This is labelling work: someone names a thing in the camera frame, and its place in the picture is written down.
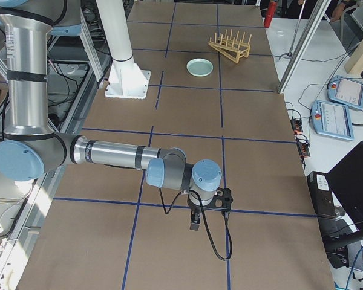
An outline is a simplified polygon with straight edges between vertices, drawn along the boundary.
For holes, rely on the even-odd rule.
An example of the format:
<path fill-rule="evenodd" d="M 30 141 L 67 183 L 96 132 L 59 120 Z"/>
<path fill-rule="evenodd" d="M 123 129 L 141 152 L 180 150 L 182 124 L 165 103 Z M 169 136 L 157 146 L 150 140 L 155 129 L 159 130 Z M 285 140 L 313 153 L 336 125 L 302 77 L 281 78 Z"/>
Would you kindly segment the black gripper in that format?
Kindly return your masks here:
<path fill-rule="evenodd" d="M 201 205 L 204 209 L 211 207 L 214 204 L 214 200 L 210 202 L 202 200 L 199 202 L 198 199 L 187 199 L 188 206 L 191 209 L 191 223 L 189 229 L 192 231 L 198 231 L 200 227 L 200 213 L 201 213 Z"/>

